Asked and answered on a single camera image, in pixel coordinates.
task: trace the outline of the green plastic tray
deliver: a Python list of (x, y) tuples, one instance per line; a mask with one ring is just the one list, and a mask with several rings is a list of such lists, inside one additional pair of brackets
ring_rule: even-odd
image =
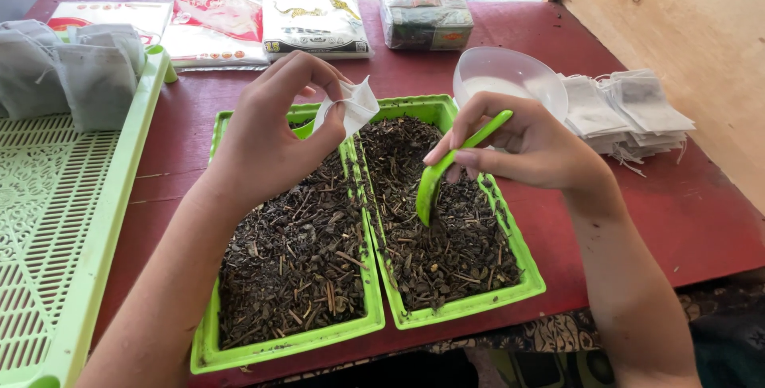
[(71, 386), (85, 364), (163, 78), (162, 47), (122, 131), (71, 115), (0, 119), (0, 386)]
[[(446, 132), (451, 128), (454, 116), (457, 114), (457, 108), (454, 106), (451, 97), (447, 95), (385, 99), (379, 100), (379, 103), (380, 112), (372, 119), (372, 122), (382, 119), (412, 116), (427, 123), (434, 124), (441, 129), (442, 132)], [(354, 151), (363, 153), (363, 147), (359, 139), (360, 136), (356, 134), (353, 141)], [(361, 166), (362, 176), (367, 178), (367, 183), (372, 187), (373, 184), (372, 181), (369, 180), (366, 158), (364, 158), (364, 162), (361, 163)], [(487, 189), (481, 183), (483, 178), (487, 178), (492, 183), (490, 189)], [(478, 185), (488, 196), (488, 202), (491, 206), (494, 206), (495, 201), (498, 203), (499, 209), (496, 212), (496, 217), (499, 221), (499, 225), (505, 231), (505, 235), (507, 235), (508, 245), (512, 254), (517, 259), (517, 265), (522, 270), (521, 283), (512, 287), (500, 288), (484, 292), (483, 294), (461, 298), (446, 303), (435, 311), (432, 309), (422, 309), (414, 312), (407, 312), (404, 308), (401, 294), (398, 292), (396, 280), (392, 276), (392, 268), (389, 264), (390, 258), (387, 256), (387, 251), (385, 250), (385, 231), (382, 228), (383, 223), (379, 218), (379, 211), (376, 210), (377, 221), (374, 222), (372, 229), (376, 230), (374, 239), (378, 245), (375, 246), (377, 262), (380, 267), (380, 272), (382, 273), (382, 283), (385, 285), (388, 302), (390, 303), (390, 308), (393, 313), (393, 321), (399, 330), (422, 327), (423, 325), (436, 324), (438, 322), (450, 321), (458, 317), (473, 315), (489, 309), (508, 305), (513, 302), (518, 302), (525, 298), (542, 294), (545, 291), (545, 282), (539, 274), (539, 270), (536, 267), (536, 263), (534, 263), (534, 259), (531, 257), (526, 242), (523, 241), (523, 236), (516, 226), (516, 222), (510, 213), (510, 209), (507, 207), (507, 203), (504, 198), (502, 198), (500, 188), (496, 186), (494, 177), (491, 174), (483, 174), (478, 178)], [(363, 194), (364, 197), (369, 199), (368, 203), (377, 207), (374, 195), (372, 189)]]
[[(293, 105), (287, 114), (287, 119), (291, 123), (299, 123), (306, 119), (314, 118), (319, 106), (319, 104)], [(220, 138), (226, 130), (232, 113), (231, 111), (219, 112), (216, 116), (210, 158), (215, 155), (215, 149), (217, 149), (220, 143)], [(360, 171), (355, 162), (356, 153), (349, 142), (350, 139), (344, 141), (339, 146), (340, 159), (343, 162), (346, 176), (349, 173), (348, 161), (353, 161), (353, 177), (354, 180), (358, 181)], [(357, 196), (363, 198), (360, 188), (357, 192)], [(349, 190), (348, 197), (352, 196), (353, 192)], [(369, 229), (369, 214), (364, 208), (362, 208), (362, 219), (364, 240), (367, 242), (368, 248), (371, 249), (375, 246), (374, 234)], [(213, 297), (210, 299), (210, 303), (207, 305), (204, 313), (204, 318), (194, 334), (194, 343), (191, 346), (191, 373), (207, 373), (273, 360), (382, 330), (385, 327), (385, 315), (383, 314), (383, 298), (380, 291), (374, 253), (369, 252), (367, 256), (362, 256), (361, 262), (369, 268), (369, 270), (361, 270), (361, 279), (365, 281), (363, 286), (364, 308), (367, 310), (366, 316), (340, 324), (332, 324), (327, 327), (292, 334), (280, 339), (233, 347), (225, 351), (220, 350), (218, 346), (220, 334), (218, 323), (220, 296), (218, 295), (218, 281), (216, 281)]]

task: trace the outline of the red table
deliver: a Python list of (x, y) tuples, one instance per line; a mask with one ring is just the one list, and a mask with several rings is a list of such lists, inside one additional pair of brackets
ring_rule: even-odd
[[(56, 1), (40, 0), (28, 18), (47, 21)], [(475, 28), (470, 47), (507, 47), (565, 75), (598, 76), (624, 66), (564, 7), (554, 3), (469, 3)], [(350, 80), (369, 83), (378, 98), (451, 93), (459, 52), (390, 51), (383, 43), (377, 1), (362, 1), (371, 60), (336, 61)], [(182, 73), (163, 88), (93, 335), (96, 344), (165, 231), (189, 187), (207, 165), (215, 114), (233, 109), (239, 91), (259, 74)], [(765, 218), (695, 145), (648, 158), (647, 178), (614, 172), (637, 227), (674, 286), (765, 266)], [(398, 331), (386, 327), (340, 344), (249, 366), (194, 376), (190, 386), (244, 386), (434, 341), (520, 324), (588, 305), (585, 277), (561, 194), (498, 180), (547, 284), (547, 292), (478, 315)]]

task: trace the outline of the wooden wall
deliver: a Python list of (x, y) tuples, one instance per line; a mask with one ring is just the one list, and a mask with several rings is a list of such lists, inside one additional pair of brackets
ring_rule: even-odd
[(648, 67), (691, 133), (765, 213), (765, 0), (562, 0), (630, 69)]

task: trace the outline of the plastic bowl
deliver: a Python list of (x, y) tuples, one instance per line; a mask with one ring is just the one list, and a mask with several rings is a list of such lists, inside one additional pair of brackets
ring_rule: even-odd
[(454, 70), (457, 107), (462, 108), (480, 90), (539, 100), (561, 122), (569, 112), (569, 96), (555, 72), (510, 49), (474, 47), (462, 53)]

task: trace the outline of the hand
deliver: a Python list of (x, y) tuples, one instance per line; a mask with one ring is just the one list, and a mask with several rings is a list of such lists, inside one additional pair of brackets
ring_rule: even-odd
[(460, 149), (447, 172), (454, 183), (460, 165), (475, 179), (479, 171), (517, 180), (537, 188), (589, 190), (613, 178), (603, 159), (573, 135), (536, 100), (495, 92), (478, 92), (457, 113), (454, 125), (425, 157), (426, 165), (437, 163), (450, 149), (458, 149), (465, 139), (502, 110), (512, 117), (484, 139), (479, 146), (492, 145), (510, 152), (491, 149)]
[(351, 83), (330, 64), (292, 52), (245, 86), (204, 183), (244, 215), (311, 174), (345, 139), (345, 105), (336, 102), (323, 125), (305, 140), (287, 122), (298, 94), (310, 96), (312, 82), (333, 101), (343, 98), (339, 81)]

